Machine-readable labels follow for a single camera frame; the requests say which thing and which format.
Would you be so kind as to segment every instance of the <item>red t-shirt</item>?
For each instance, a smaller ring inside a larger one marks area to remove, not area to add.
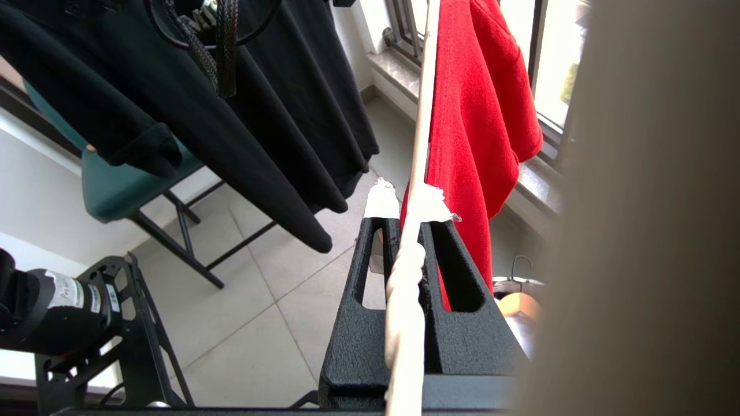
[[[541,146],[522,52],[499,5],[442,0],[426,183],[460,216],[455,228],[491,291],[488,220]],[[444,285],[443,295],[449,309]]]

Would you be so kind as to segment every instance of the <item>chair seat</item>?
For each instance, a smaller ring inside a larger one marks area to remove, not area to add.
[[[183,159],[173,178],[161,178],[126,164],[110,166],[96,153],[84,150],[82,196],[87,212],[102,223],[126,218],[203,166],[179,141],[178,146]]]

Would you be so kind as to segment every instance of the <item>teal chair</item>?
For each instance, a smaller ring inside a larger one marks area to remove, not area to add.
[[[190,207],[223,185],[223,181],[214,185],[203,194],[200,194],[188,204],[185,204],[169,189],[200,169],[203,164],[182,143],[178,141],[178,146],[183,156],[182,164],[180,165],[178,174],[173,178],[161,178],[126,164],[118,167],[110,166],[94,151],[87,149],[85,139],[30,84],[25,83],[25,86],[31,101],[33,101],[38,110],[49,119],[51,124],[67,140],[82,151],[82,197],[84,199],[85,210],[94,219],[104,224],[124,218],[130,219],[159,241],[172,254],[178,256],[196,272],[208,279],[217,288],[223,289],[223,282],[211,273],[211,269],[275,225],[274,221],[271,222],[210,264],[203,265],[193,254],[186,217],[193,220],[196,224],[200,223],[200,218],[198,218]],[[175,205],[185,248],[141,212],[143,205],[159,195],[164,195],[165,198]]]

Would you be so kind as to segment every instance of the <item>tile floor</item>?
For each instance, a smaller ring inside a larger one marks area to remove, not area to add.
[[[408,181],[414,126],[380,99],[367,110],[380,154],[348,212],[316,215],[334,241],[330,253],[315,252],[275,227],[214,269],[226,284],[217,290],[154,241],[134,250],[198,406],[284,407],[316,389],[368,191],[382,176],[401,198]],[[204,263],[269,223],[228,187],[194,211],[202,222],[190,235]],[[491,222],[499,236],[497,271],[510,268],[522,244],[520,226],[507,215]],[[179,237],[176,225],[167,229]],[[370,275],[366,306],[383,305],[382,276]]]

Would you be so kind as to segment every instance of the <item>label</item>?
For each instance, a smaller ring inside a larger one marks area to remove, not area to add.
[[[60,306],[71,306],[72,308],[82,309],[85,303],[85,295],[82,291],[82,285],[77,280],[60,275],[58,273],[46,271],[47,277],[54,279],[54,296],[49,302],[48,309]]]
[[[106,284],[106,288],[108,288],[108,298],[110,298],[110,308],[113,309],[114,312],[120,312],[121,306],[118,305],[118,296],[115,294],[115,287],[113,287],[112,284]]]
[[[100,313],[100,292],[98,292],[98,288],[93,285],[89,285],[88,287],[90,288],[90,294],[92,295],[92,305],[90,306],[90,310],[92,313]]]

